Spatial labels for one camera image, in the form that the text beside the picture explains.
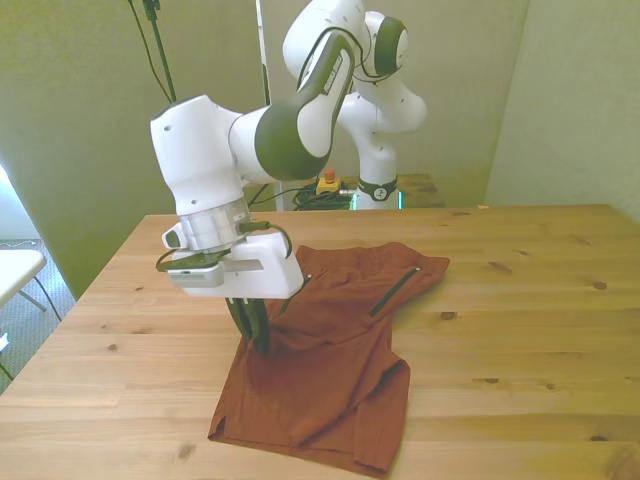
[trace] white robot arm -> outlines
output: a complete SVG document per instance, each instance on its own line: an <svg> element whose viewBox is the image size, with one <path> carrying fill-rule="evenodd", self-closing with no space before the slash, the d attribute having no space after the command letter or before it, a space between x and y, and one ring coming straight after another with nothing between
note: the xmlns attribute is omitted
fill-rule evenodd
<svg viewBox="0 0 640 480"><path fill-rule="evenodd" d="M426 113L424 102L393 77L406 45L401 22L365 13L360 0L313 0L284 44L299 79L292 97L242 115L203 95L151 122L180 218L163 235L175 249L172 260L157 267L190 294L226 298L239 330L262 352L268 350L262 299L290 298L304 279L286 234L249 236L272 226L251 220L242 188L316 176L340 121L360 151L361 202L369 198L377 208L392 202L395 154L375 135L413 130ZM349 94L352 83L357 93Z"/></svg>

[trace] brown shirt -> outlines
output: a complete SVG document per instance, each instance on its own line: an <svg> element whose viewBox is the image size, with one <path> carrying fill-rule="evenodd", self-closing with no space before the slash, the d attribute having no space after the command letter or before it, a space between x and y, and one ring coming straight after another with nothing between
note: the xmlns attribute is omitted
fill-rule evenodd
<svg viewBox="0 0 640 480"><path fill-rule="evenodd" d="M292 300L267 303L268 356L240 342L209 438L383 476L409 389L392 313L437 284L449 260L398 243L300 247L297 257L309 279Z"/></svg>

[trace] zipper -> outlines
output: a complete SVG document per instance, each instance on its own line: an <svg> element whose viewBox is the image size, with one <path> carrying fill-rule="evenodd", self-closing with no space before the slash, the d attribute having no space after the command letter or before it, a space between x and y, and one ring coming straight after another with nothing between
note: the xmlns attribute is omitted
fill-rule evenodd
<svg viewBox="0 0 640 480"><path fill-rule="evenodd" d="M296 297L296 295L298 295L302 290L304 290L304 287L306 287L310 281L311 281L311 275L307 275L307 277L304 279L304 282L302 282L302 286L300 287L300 290L298 290L296 293L294 293L289 298L287 298L285 302L282 304L282 308L280 309L280 315L282 315L284 312L287 311L287 308L289 308L289 304L291 303L291 300L293 300Z"/></svg>
<svg viewBox="0 0 640 480"><path fill-rule="evenodd" d="M404 277L402 277L398 283L396 283L393 287L391 287L391 290L389 290L386 295L384 297L382 297L382 300L380 300L378 303L376 303L376 305L371 309L371 311L369 312L369 315L372 317L375 317L378 313L380 313L380 310L382 310L382 308L387 304L387 302L389 300L391 300L391 297L393 297L396 292L398 290L400 290L402 288L402 286L407 283L407 281L409 281L409 279L411 277L413 277L416 273L418 273L420 270L422 270L419 267L413 268L412 270L408 271Z"/></svg>

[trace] red button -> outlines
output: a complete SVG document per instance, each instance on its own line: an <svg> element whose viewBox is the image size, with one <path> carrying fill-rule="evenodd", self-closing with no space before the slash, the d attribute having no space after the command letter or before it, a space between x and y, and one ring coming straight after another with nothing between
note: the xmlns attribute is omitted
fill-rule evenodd
<svg viewBox="0 0 640 480"><path fill-rule="evenodd" d="M328 168L324 171L324 181L327 183L336 181L336 171L333 168Z"/></svg>

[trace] wood grain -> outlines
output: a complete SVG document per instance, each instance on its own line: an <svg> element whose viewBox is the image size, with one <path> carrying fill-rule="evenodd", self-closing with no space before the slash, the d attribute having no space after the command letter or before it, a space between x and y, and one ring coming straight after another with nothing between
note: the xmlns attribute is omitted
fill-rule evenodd
<svg viewBox="0 0 640 480"><path fill-rule="evenodd" d="M391 478L640 478L640 227L603 206L256 217L298 245L451 258L395 319L412 375ZM155 272L173 222L142 221L0 397L0 478L358 478L206 439L238 333Z"/></svg>

